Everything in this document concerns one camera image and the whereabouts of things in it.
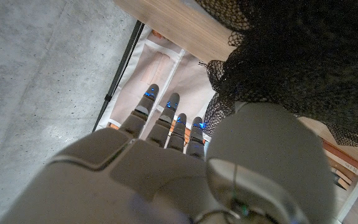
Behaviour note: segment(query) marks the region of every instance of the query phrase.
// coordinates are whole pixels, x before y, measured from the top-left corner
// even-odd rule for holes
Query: gray robot arm
[[[201,118],[183,153],[185,114],[167,140],[174,93],[145,141],[151,85],[119,130],[68,146],[1,223],[329,223],[333,184],[318,138],[271,104],[243,104],[204,155]]]

